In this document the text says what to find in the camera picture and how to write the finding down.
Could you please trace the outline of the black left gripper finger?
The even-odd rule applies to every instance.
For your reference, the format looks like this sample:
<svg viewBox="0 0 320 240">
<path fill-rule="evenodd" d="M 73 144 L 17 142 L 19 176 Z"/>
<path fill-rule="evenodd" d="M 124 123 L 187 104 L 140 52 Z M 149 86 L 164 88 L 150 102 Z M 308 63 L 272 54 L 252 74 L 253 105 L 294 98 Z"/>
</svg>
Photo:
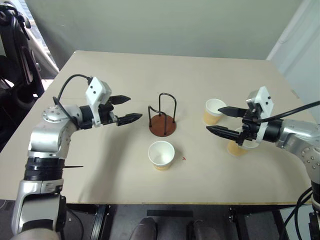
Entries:
<svg viewBox="0 0 320 240">
<path fill-rule="evenodd" d="M 130 101 L 131 98 L 125 95 L 115 95 L 115 96 L 110 96 L 109 97 L 109 102 L 112 105 L 120 105 L 123 104 L 125 102 Z"/>
<path fill-rule="evenodd" d="M 129 113 L 125 116 L 117 118 L 117 126 L 123 126 L 127 124 L 131 124 L 138 119 L 140 119 L 143 115 L 141 113 Z"/>
</svg>

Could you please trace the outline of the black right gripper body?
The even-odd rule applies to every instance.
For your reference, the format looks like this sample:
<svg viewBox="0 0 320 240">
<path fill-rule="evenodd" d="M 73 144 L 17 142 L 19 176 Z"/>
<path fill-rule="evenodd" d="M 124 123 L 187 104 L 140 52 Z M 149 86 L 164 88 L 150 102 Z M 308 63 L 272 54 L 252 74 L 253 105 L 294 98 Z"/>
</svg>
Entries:
<svg viewBox="0 0 320 240">
<path fill-rule="evenodd" d="M 242 132 L 239 134 L 237 144 L 243 145 L 245 140 L 256 140 L 260 128 L 260 124 L 255 122 L 258 119 L 256 112 L 241 108 L 238 110 L 238 117 L 242 118 Z"/>
</svg>

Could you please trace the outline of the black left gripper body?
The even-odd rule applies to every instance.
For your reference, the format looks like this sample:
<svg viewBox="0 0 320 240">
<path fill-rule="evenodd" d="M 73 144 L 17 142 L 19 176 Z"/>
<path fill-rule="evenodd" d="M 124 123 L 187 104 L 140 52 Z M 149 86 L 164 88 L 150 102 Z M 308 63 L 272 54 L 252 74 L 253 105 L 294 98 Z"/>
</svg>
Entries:
<svg viewBox="0 0 320 240">
<path fill-rule="evenodd" d="M 100 123 L 102 125 L 118 123 L 118 117 L 113 113 L 114 105 L 115 103 L 113 100 L 108 100 L 105 104 L 100 104 L 98 106 Z"/>
</svg>

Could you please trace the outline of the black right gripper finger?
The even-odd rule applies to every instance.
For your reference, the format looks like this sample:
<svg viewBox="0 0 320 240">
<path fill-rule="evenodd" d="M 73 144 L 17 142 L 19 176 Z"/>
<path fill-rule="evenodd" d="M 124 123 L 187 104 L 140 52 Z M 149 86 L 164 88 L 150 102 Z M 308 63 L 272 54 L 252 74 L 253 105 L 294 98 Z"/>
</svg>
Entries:
<svg viewBox="0 0 320 240">
<path fill-rule="evenodd" d="M 244 108 L 233 107 L 233 106 L 225 106 L 225 107 L 219 108 L 218 111 L 229 117 L 243 117 L 248 110 Z"/>
<path fill-rule="evenodd" d="M 240 133 L 238 131 L 230 130 L 227 127 L 220 125 L 208 125 L 206 126 L 206 129 L 218 137 L 232 141 L 236 141 L 240 137 Z"/>
</svg>

